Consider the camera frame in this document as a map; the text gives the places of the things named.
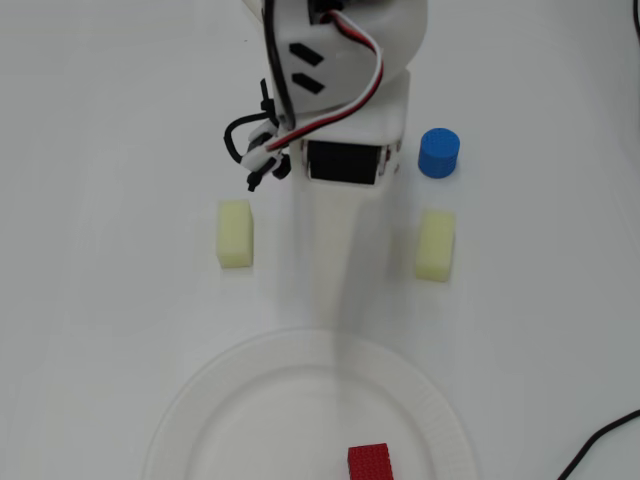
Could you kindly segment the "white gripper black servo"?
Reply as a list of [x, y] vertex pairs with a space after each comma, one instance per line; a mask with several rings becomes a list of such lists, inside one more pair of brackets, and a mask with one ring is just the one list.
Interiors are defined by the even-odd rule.
[[311, 325], [336, 330], [335, 423], [345, 443], [360, 407], [357, 343], [379, 317], [391, 242], [386, 193], [346, 185], [378, 185], [398, 163], [410, 84], [403, 70], [356, 113], [292, 143], [292, 160], [315, 181], [294, 185], [297, 283]]

